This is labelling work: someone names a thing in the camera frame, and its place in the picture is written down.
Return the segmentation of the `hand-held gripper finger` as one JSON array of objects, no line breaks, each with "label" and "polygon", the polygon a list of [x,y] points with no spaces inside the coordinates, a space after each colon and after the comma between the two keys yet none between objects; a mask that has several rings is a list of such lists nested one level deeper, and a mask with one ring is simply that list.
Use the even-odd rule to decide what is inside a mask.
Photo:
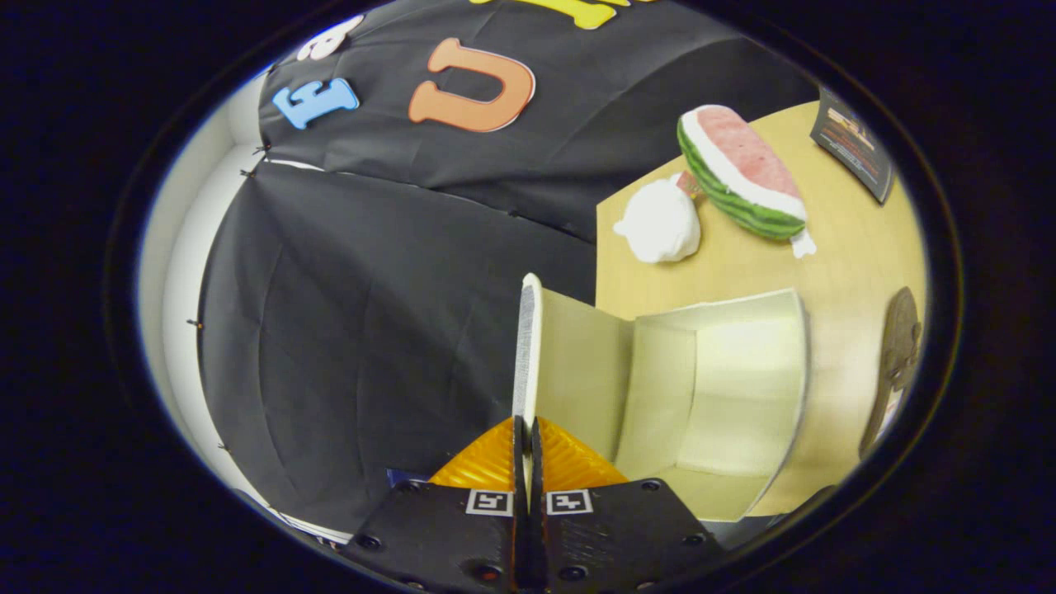
[{"label": "hand-held gripper finger", "polygon": [[555,422],[533,422],[530,459],[530,577],[543,593],[659,593],[723,556],[667,482],[629,480]]},{"label": "hand-held gripper finger", "polygon": [[521,417],[508,417],[430,480],[396,483],[343,558],[412,593],[516,592],[528,511],[523,431]]}]

